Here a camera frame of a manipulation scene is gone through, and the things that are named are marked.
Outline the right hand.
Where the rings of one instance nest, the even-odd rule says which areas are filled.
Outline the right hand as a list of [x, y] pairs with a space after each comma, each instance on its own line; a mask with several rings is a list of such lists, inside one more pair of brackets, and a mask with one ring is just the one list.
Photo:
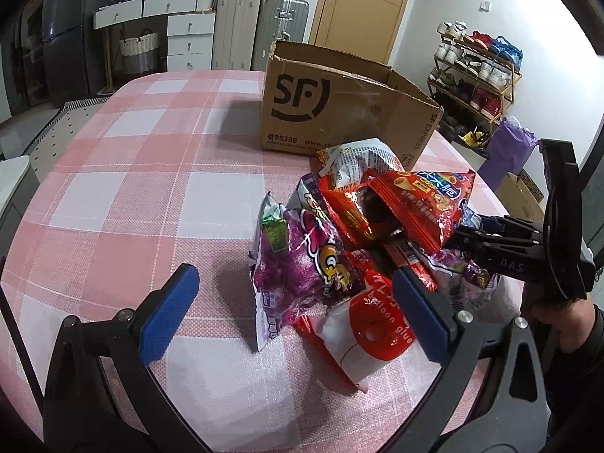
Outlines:
[[535, 304], [530, 314], [538, 321], [553, 325], [560, 336], [560, 344], [570, 349], [580, 347], [592, 331], [596, 310], [590, 297], [562, 306]]

